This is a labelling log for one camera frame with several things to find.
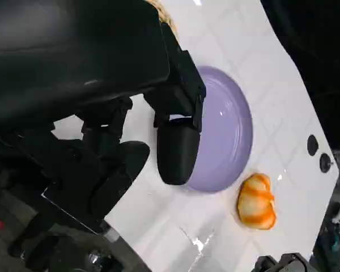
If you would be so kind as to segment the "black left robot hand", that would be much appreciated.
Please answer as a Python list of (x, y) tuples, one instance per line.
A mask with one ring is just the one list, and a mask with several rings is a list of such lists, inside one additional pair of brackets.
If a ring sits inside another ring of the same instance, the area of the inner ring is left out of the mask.
[(138, 94), (155, 112), (160, 177), (187, 183), (206, 87), (159, 1), (0, 1), (0, 174), (36, 210), (108, 230), (150, 153), (121, 142)]

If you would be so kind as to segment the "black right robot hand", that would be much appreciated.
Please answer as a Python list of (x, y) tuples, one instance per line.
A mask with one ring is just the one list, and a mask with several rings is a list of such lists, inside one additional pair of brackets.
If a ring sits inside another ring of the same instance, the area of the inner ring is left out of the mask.
[(285, 253), (279, 261), (276, 261), (272, 256), (258, 257), (252, 271), (308, 272), (315, 271), (315, 269), (299, 253)]

